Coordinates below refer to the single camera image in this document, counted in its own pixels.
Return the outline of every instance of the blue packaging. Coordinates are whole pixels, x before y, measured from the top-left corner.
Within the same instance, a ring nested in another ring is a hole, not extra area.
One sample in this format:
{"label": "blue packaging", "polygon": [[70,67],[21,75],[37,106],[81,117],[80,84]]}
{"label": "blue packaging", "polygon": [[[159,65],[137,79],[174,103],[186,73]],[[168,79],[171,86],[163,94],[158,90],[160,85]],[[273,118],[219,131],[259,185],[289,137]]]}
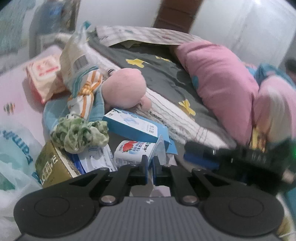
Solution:
{"label": "blue packaging", "polygon": [[162,135],[165,150],[170,145],[168,128],[166,126],[134,113],[113,109],[104,115],[103,120],[108,122],[109,131],[130,140],[156,143],[159,136]]}

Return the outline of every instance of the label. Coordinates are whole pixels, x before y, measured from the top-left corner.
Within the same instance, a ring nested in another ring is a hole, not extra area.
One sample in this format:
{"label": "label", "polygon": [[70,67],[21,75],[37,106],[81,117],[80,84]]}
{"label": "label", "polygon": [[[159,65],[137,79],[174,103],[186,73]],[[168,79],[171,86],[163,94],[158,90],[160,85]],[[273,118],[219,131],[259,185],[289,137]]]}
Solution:
{"label": "label", "polygon": [[86,59],[85,55],[82,55],[81,57],[79,57],[78,59],[75,60],[74,64],[73,64],[73,69],[74,72],[78,72],[80,69],[82,69],[83,67],[85,67],[86,65],[88,65],[88,61]]}
{"label": "label", "polygon": [[126,126],[130,126],[136,130],[157,137],[156,125],[148,121],[142,120],[132,113],[129,113],[124,110],[113,109],[110,112],[108,112],[105,116],[112,120],[118,121]]}
{"label": "label", "polygon": [[35,166],[44,188],[80,175],[66,154],[54,147],[51,141],[42,148]]}
{"label": "label", "polygon": [[3,137],[6,140],[11,138],[11,140],[17,145],[17,147],[22,150],[22,152],[26,156],[26,159],[28,161],[28,165],[30,165],[33,162],[33,158],[29,154],[30,149],[29,149],[28,145],[22,140],[22,138],[20,138],[17,134],[15,134],[12,131],[3,130],[2,133],[3,133]]}
{"label": "label", "polygon": [[89,147],[82,153],[78,154],[80,163],[85,171],[91,172],[101,167],[108,167],[111,172],[117,171],[113,165],[113,155],[109,145],[105,147]]}
{"label": "label", "polygon": [[127,164],[140,164],[142,155],[148,158],[154,150],[155,143],[122,141],[114,152],[114,159],[117,167]]}
{"label": "label", "polygon": [[53,56],[41,59],[33,63],[32,71],[40,80],[45,78],[55,77],[56,72],[60,70],[60,65],[57,63]]}

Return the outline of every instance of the pink pillow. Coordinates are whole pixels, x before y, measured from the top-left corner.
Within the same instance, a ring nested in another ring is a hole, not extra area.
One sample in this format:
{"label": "pink pillow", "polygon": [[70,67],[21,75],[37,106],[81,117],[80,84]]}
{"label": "pink pillow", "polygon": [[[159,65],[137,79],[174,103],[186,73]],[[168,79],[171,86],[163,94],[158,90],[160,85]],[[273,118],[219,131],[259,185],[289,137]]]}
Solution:
{"label": "pink pillow", "polygon": [[269,142],[296,137],[296,90],[281,77],[272,75],[261,83],[253,111],[257,129]]}
{"label": "pink pillow", "polygon": [[244,63],[226,47],[208,41],[181,44],[175,54],[204,105],[238,143],[248,144],[259,87]]}

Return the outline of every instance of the pink plush toy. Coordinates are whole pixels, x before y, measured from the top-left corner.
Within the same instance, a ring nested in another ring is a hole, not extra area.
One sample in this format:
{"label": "pink plush toy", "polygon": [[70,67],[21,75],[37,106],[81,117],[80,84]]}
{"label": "pink plush toy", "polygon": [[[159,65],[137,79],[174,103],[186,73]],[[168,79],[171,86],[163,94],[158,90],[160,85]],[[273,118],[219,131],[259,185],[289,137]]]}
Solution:
{"label": "pink plush toy", "polygon": [[146,81],[138,69],[120,69],[113,71],[111,76],[102,83],[102,95],[105,112],[112,107],[128,109],[141,105],[142,111],[151,108],[151,100],[145,96]]}

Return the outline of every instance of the yellow star pattern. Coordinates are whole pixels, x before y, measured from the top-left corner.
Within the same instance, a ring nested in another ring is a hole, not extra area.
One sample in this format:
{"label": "yellow star pattern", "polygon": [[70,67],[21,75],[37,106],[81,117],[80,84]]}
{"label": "yellow star pattern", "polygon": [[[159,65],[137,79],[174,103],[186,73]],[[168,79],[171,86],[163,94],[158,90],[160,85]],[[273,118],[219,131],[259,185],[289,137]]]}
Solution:
{"label": "yellow star pattern", "polygon": [[162,57],[159,57],[159,56],[155,56],[156,58],[159,58],[159,59],[162,59],[162,60],[165,60],[165,61],[167,61],[167,62],[171,62],[172,63],[172,61],[170,61],[169,59],[167,59],[167,58],[162,58]]}
{"label": "yellow star pattern", "polygon": [[143,65],[143,63],[147,63],[147,62],[145,62],[145,61],[143,61],[143,60],[140,60],[140,59],[127,59],[126,58],[126,62],[127,63],[129,63],[129,64],[132,64],[132,65],[136,65],[136,66],[138,66],[138,67],[140,67],[140,68],[144,68],[144,65]]}
{"label": "yellow star pattern", "polygon": [[190,103],[189,101],[183,100],[182,102],[179,102],[179,105],[182,106],[182,110],[187,114],[187,115],[193,115],[195,116],[195,111],[190,108]]}

